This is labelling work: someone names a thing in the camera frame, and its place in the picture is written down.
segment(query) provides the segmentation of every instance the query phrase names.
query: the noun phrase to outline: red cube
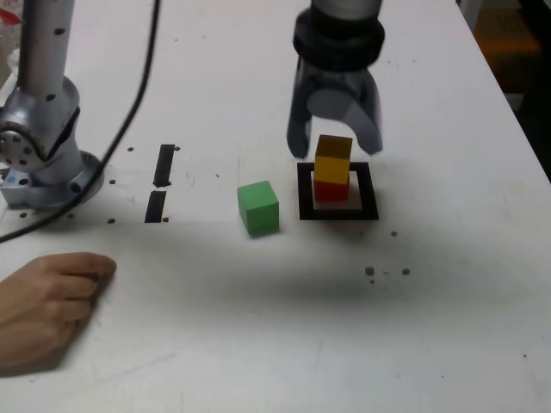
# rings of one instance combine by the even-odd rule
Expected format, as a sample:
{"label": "red cube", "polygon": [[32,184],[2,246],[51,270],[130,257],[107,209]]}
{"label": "red cube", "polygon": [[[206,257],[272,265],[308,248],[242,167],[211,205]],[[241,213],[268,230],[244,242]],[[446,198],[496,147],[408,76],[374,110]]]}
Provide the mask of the red cube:
{"label": "red cube", "polygon": [[350,192],[350,176],[345,184],[314,180],[313,191],[316,202],[345,202]]}

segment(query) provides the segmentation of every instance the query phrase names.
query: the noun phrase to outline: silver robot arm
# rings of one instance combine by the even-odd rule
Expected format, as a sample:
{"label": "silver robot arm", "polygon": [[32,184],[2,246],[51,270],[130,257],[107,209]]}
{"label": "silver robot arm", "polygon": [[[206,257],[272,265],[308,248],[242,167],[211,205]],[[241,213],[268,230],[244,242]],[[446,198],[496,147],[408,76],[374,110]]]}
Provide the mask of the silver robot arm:
{"label": "silver robot arm", "polygon": [[73,9],[74,0],[25,1],[19,77],[0,113],[0,160],[10,166],[1,190],[12,209],[64,205],[99,165],[75,140],[80,97],[65,77]]}

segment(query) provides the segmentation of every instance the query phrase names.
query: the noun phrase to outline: green cube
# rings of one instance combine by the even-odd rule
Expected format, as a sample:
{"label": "green cube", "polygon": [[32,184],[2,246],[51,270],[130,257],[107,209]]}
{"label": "green cube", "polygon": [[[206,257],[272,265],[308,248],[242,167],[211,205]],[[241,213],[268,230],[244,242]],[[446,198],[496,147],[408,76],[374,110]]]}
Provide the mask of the green cube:
{"label": "green cube", "polygon": [[279,201],[268,181],[238,188],[239,213],[251,235],[279,230]]}

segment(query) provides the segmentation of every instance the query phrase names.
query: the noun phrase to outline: yellow cube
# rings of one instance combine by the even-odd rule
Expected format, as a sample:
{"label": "yellow cube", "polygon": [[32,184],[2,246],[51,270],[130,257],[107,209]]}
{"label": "yellow cube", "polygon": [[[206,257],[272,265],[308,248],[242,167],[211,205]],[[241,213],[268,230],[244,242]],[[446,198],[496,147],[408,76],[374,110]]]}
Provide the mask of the yellow cube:
{"label": "yellow cube", "polygon": [[351,154],[352,138],[321,135],[316,150],[314,181],[346,184]]}

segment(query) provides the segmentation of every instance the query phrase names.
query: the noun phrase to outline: table surface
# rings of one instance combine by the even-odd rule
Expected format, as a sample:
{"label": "table surface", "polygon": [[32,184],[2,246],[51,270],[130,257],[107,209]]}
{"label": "table surface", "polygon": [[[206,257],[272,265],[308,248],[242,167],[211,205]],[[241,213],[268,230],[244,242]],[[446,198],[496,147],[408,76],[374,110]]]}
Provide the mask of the table surface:
{"label": "table surface", "polygon": [[[86,151],[105,152],[134,98],[150,3],[77,2],[67,74]],[[116,184],[0,249],[2,277],[50,253],[119,264],[64,357],[0,379],[2,412],[549,411],[551,188],[455,0],[384,2],[381,220],[362,223],[299,220],[285,132],[306,4],[164,1]],[[170,222],[145,225],[161,144],[182,148]],[[356,144],[353,158],[368,160]],[[236,189],[263,180],[282,231],[251,240]],[[19,215],[2,232],[36,219]]]}

